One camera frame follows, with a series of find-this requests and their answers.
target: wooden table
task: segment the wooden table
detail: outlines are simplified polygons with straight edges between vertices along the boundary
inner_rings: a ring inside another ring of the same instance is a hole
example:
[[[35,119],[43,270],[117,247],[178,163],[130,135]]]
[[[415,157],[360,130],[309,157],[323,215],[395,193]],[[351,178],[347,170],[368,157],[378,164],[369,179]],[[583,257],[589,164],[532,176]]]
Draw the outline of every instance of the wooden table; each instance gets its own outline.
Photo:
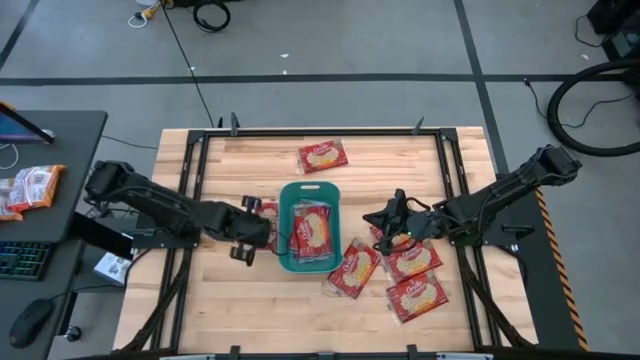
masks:
[[[495,180],[487,141],[481,127],[457,130],[469,187],[474,192]],[[177,189],[187,133],[163,132],[153,181]],[[362,215],[382,209],[396,188],[427,204],[444,199],[434,139],[343,137],[348,166],[300,175],[296,148],[329,139],[215,138],[209,144],[202,199],[239,205],[245,194],[276,199],[280,189],[292,181],[332,181],[342,194],[343,250],[354,237],[371,244]],[[453,166],[450,152],[448,159]],[[194,178],[190,176],[187,195],[193,191]],[[417,344],[419,351],[472,350],[454,248],[446,239],[435,240],[433,245],[444,263],[435,272],[449,303],[398,327],[386,307],[385,289],[390,283],[381,267],[358,300],[351,300],[323,293],[321,283],[326,274],[288,273],[270,252],[260,252],[253,267],[246,267],[229,258],[229,244],[203,237],[191,266],[180,353],[228,353],[232,345],[240,345],[243,353],[398,352],[406,351],[407,344]],[[491,247],[483,252],[496,303],[521,334],[535,342],[516,259]],[[470,251],[468,257],[473,266]],[[114,348],[129,342],[155,307],[164,259],[165,250],[154,250],[132,269]],[[476,303],[483,340],[488,344],[484,310],[479,301]],[[168,314],[164,345],[168,344],[173,312]]]

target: black metal frame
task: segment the black metal frame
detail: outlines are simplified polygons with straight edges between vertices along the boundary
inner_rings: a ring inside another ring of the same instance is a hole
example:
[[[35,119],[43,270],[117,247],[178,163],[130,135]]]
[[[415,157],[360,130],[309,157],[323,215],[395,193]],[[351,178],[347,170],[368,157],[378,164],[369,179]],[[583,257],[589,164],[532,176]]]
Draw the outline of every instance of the black metal frame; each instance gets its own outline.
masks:
[[[232,129],[218,129],[218,130],[191,130],[187,136],[187,144],[185,157],[183,160],[182,171],[180,176],[180,185],[178,191],[182,194],[185,193],[187,182],[189,180],[189,171],[191,167],[191,160],[193,157],[193,151],[197,142],[201,143],[200,158],[198,161],[198,167],[196,171],[195,187],[193,193],[194,200],[200,200],[202,196],[202,187],[204,185],[204,175],[207,164],[207,151],[209,148],[209,142],[213,138],[220,137],[287,137],[287,136],[433,136],[436,142],[436,149],[438,152],[438,158],[440,162],[440,169],[442,173],[442,180],[444,184],[445,194],[447,198],[454,196],[453,185],[451,182],[451,175],[449,173],[449,166],[447,161],[446,150],[444,142],[448,140],[451,143],[451,149],[453,151],[453,160],[456,167],[457,179],[460,183],[460,189],[462,193],[469,193],[466,174],[464,171],[464,165],[462,163],[462,154],[460,152],[460,146],[458,144],[458,136],[455,128],[297,128],[297,129],[239,129],[239,125],[236,122],[236,126]],[[460,265],[463,291],[465,296],[465,304],[467,307],[467,316],[469,320],[469,330],[471,332],[471,338],[473,341],[474,349],[479,349],[483,346],[482,336],[480,333],[480,326],[478,322],[478,314],[475,306],[475,300],[473,298],[472,287],[465,282],[463,272],[463,264],[469,266],[465,248],[456,247],[458,255],[458,263]],[[183,262],[187,262],[187,278],[189,265],[191,263],[192,250],[185,250],[183,255]],[[484,257],[480,248],[474,249],[474,258],[476,262],[476,271],[478,273],[480,284],[482,289],[491,296],[486,267],[484,263]],[[168,286],[170,284],[173,264],[175,262],[175,250],[168,250],[165,262],[165,268],[162,276],[162,283],[160,288],[159,299],[162,299],[166,295]],[[182,326],[182,318],[184,315],[184,307],[186,300],[188,281],[181,287],[174,312],[173,326],[171,329],[171,344],[170,348],[175,351],[178,350],[180,344],[180,333]],[[491,335],[491,343],[494,346],[501,346],[500,332],[496,326],[495,319],[487,311],[487,319],[489,321],[489,330]],[[158,349],[160,345],[160,339],[162,336],[162,322],[156,327],[152,339],[151,349]],[[433,357],[433,352],[417,352],[415,347],[408,345],[408,352],[410,358],[417,359],[418,357]],[[254,354],[257,358],[262,358],[263,355]],[[301,354],[277,354],[274,356],[279,359],[284,358],[299,358]],[[341,354],[341,358],[345,358],[345,355],[355,356],[355,358],[378,358],[378,359],[406,359],[407,353],[366,353],[366,354]]]

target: snack bag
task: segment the snack bag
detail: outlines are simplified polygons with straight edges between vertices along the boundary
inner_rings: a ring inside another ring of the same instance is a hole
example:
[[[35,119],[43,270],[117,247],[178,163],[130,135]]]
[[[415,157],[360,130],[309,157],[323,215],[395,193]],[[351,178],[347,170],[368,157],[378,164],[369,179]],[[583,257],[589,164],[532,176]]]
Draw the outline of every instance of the snack bag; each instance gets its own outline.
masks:
[[[392,252],[389,256],[383,256],[382,262],[385,270],[396,284],[442,265],[438,253],[428,239],[424,240],[422,244],[414,246],[415,240],[413,238],[407,234],[400,234],[394,236],[391,241],[396,252]]]
[[[340,267],[329,275],[329,287],[340,295],[357,299],[378,263],[380,255],[377,251],[353,240]]]
[[[0,221],[22,220],[20,213],[13,212],[7,208],[13,183],[14,179],[0,179]]]
[[[298,149],[298,163],[305,174],[347,165],[347,153],[341,140],[332,140]]]
[[[51,207],[60,172],[66,168],[64,165],[46,165],[20,170],[9,193],[9,210],[23,212],[39,207]]]
[[[301,203],[294,207],[294,233],[300,261],[326,259],[333,255],[328,206]]]
[[[433,271],[388,288],[387,297],[389,309],[401,324],[449,301]]]
[[[266,247],[259,248],[258,250],[271,250],[276,251],[277,239],[278,239],[278,204],[277,203],[262,203],[262,206],[256,210],[256,214],[260,217],[271,221],[271,232],[269,233],[269,244]]]

